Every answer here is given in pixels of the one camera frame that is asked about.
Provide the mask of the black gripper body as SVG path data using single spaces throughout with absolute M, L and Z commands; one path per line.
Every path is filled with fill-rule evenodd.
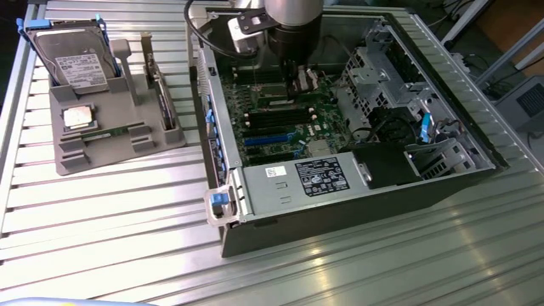
M 277 26 L 268 30 L 268 47 L 280 59 L 297 66 L 308 64 L 320 40 L 320 27 L 313 25 Z

